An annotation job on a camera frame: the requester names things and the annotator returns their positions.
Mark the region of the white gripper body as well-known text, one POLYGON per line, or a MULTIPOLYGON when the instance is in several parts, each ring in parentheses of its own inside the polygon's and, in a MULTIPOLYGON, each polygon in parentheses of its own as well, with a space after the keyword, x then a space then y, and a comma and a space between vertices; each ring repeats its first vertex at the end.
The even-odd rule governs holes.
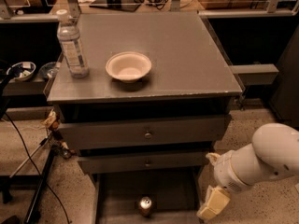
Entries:
POLYGON ((214 178, 217 184, 231 194, 238 194, 251 189, 235 173, 232 165, 233 151, 220 155, 214 164, 214 178))

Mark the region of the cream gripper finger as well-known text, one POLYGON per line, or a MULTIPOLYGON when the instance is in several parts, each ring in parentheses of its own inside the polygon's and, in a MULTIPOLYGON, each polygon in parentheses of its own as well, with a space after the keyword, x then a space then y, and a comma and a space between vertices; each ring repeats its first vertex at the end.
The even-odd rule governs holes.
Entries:
POLYGON ((215 153, 215 152, 209 152, 206 154, 206 158, 209 160, 209 162, 212 165, 215 165, 217 163, 217 160, 220 156, 221 156, 220 154, 215 153))
POLYGON ((210 220, 220 214, 231 201, 231 194, 226 187, 209 186, 204 203, 196 215, 202 220, 210 220))

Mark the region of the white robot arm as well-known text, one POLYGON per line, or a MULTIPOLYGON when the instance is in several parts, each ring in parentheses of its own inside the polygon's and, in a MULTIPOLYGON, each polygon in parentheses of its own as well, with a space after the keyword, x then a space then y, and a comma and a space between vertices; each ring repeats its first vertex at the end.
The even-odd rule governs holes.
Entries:
POLYGON ((260 182, 299 175, 299 132, 284 124, 265 124, 253 134, 250 144, 222 155, 207 153, 206 158, 213 166, 217 186, 207 188, 196 214, 202 220, 216 217, 232 194, 260 182))

